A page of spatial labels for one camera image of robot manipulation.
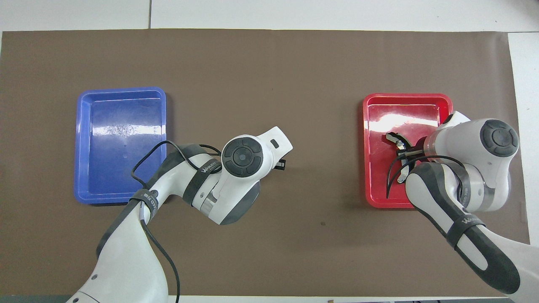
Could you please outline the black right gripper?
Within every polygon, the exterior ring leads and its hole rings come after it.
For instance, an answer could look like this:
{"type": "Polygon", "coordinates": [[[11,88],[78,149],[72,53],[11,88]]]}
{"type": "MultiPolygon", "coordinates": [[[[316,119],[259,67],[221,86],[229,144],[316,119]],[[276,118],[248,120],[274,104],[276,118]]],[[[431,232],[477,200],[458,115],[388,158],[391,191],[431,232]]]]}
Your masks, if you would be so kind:
{"type": "Polygon", "coordinates": [[[420,157],[425,157],[425,150],[422,146],[412,146],[411,148],[397,149],[396,158],[398,160],[412,161],[420,157]]]}

